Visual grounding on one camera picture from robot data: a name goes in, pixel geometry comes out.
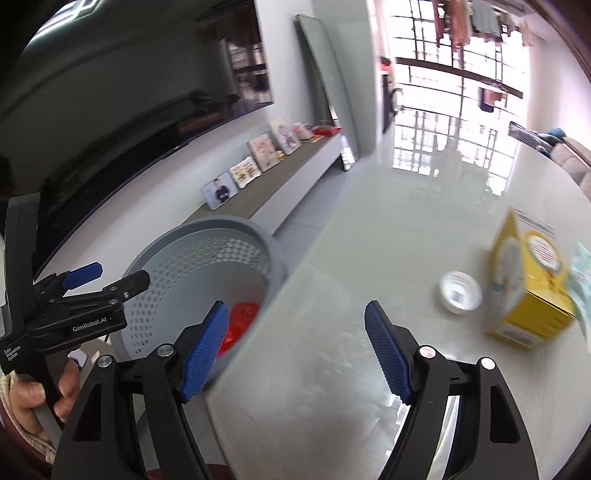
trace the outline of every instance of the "cardboard box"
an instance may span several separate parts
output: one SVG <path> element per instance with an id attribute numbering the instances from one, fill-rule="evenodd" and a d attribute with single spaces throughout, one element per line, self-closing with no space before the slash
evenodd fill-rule
<path id="1" fill-rule="evenodd" d="M 569 268 L 551 227 L 511 210 L 492 249 L 490 273 L 490 335 L 534 349 L 572 322 L 574 305 L 564 287 Z"/>

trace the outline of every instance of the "hanging clothes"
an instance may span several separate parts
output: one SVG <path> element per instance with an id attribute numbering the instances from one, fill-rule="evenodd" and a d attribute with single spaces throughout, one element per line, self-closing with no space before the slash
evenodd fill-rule
<path id="1" fill-rule="evenodd" d="M 480 107 L 480 110 L 482 110 L 483 112 L 492 113 L 495 111 L 495 104 L 493 103 L 492 105 L 489 105 L 488 103 L 486 103 L 485 94 L 487 91 L 489 90 L 485 90 L 482 87 L 478 89 L 478 107 Z"/>
<path id="2" fill-rule="evenodd" d="M 531 47 L 534 44 L 534 34 L 531 32 L 530 27 L 525 20 L 521 22 L 519 31 L 521 32 L 521 37 L 523 39 L 523 46 Z"/>
<path id="3" fill-rule="evenodd" d="M 472 11 L 472 24 L 476 30 L 482 34 L 491 34 L 494 37 L 501 36 L 499 19 L 491 4 L 482 0 L 474 0 L 472 2 Z"/>
<path id="4" fill-rule="evenodd" d="M 452 50 L 470 43 L 472 26 L 469 22 L 466 0 L 450 0 L 449 16 L 452 24 Z"/>
<path id="5" fill-rule="evenodd" d="M 501 16 L 499 17 L 499 22 L 501 23 L 501 25 L 504 25 L 507 27 L 507 36 L 511 36 L 511 34 L 517 30 L 517 26 L 515 25 L 515 22 L 513 22 L 513 18 L 511 17 L 510 14 L 503 12 L 501 14 Z"/>
<path id="6" fill-rule="evenodd" d="M 437 34 L 437 47 L 439 47 L 441 39 L 443 38 L 443 19 L 439 16 L 439 0 L 431 0 L 433 4 L 433 15 L 435 18 L 435 32 Z"/>

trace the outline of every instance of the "floor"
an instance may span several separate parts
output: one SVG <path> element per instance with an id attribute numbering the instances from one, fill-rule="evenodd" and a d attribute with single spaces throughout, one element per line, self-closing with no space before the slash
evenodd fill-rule
<path id="1" fill-rule="evenodd" d="M 351 183 L 361 167 L 362 162 L 345 172 L 340 165 L 332 165 L 275 232 L 290 274 L 320 235 L 343 189 Z"/>

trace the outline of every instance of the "screw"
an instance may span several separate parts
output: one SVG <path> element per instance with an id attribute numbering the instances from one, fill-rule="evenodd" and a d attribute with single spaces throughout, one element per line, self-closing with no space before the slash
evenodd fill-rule
<path id="1" fill-rule="evenodd" d="M 99 361 L 97 362 L 97 364 L 99 365 L 99 367 L 104 368 L 104 367 L 108 367 L 111 364 L 111 362 L 112 362 L 112 360 L 109 355 L 103 355 L 102 357 L 99 358 Z"/>
<path id="2" fill-rule="evenodd" d="M 425 357 L 425 358 L 433 358 L 435 355 L 437 355 L 437 353 L 435 352 L 435 349 L 432 346 L 422 346 L 421 349 L 418 351 L 421 356 Z"/>
<path id="3" fill-rule="evenodd" d="M 170 343 L 165 343 L 158 347 L 158 356 L 170 356 L 174 352 L 174 347 Z"/>
<path id="4" fill-rule="evenodd" d="M 496 367 L 496 363 L 492 358 L 483 358 L 482 360 L 480 360 L 480 363 L 487 370 L 494 370 Z"/>

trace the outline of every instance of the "finger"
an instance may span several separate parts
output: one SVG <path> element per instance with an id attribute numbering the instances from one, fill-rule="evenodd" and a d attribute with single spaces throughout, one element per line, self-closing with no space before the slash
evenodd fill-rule
<path id="1" fill-rule="evenodd" d="M 48 440 L 48 436 L 31 410 L 45 402 L 43 386 L 36 382 L 15 382 L 11 386 L 9 397 L 12 413 L 18 424 L 28 433 Z"/>
<path id="2" fill-rule="evenodd" d="M 68 419 L 75 401 L 75 397 L 62 397 L 53 406 L 53 411 L 61 421 L 65 422 Z"/>
<path id="3" fill-rule="evenodd" d="M 68 360 L 58 383 L 60 393 L 64 397 L 77 395 L 80 390 L 80 371 L 74 360 Z"/>
<path id="4" fill-rule="evenodd" d="M 14 382 L 10 388 L 10 401 L 13 410 L 38 407 L 45 402 L 45 389 L 37 382 Z"/>

